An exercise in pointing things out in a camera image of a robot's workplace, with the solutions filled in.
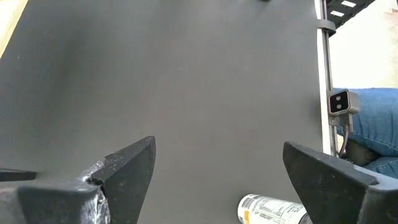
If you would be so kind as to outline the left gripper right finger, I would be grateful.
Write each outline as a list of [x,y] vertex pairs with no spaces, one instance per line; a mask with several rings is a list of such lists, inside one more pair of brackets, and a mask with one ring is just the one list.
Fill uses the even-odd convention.
[[398,179],[290,141],[283,162],[313,224],[398,224]]

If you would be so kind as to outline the person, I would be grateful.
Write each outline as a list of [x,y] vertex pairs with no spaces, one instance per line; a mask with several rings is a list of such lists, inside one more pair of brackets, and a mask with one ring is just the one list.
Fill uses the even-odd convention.
[[398,179],[398,88],[352,88],[359,112],[353,115],[347,159]]

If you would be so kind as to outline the white slim can yellow patch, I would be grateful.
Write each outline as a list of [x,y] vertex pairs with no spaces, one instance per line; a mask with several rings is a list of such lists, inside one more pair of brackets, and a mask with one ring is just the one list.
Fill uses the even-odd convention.
[[242,224],[313,224],[301,203],[256,194],[241,199],[237,215]]

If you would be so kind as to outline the black table mat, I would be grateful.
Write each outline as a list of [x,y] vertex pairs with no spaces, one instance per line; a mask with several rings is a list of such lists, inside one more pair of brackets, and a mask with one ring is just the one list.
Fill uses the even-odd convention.
[[314,0],[28,0],[0,58],[0,167],[70,180],[154,136],[138,224],[239,224],[296,202],[282,151],[322,148]]

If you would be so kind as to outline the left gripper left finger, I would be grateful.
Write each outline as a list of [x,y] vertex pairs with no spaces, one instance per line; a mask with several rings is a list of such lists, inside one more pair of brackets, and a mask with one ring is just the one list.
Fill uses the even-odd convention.
[[79,178],[19,187],[20,224],[137,224],[155,165],[155,137],[107,155]]

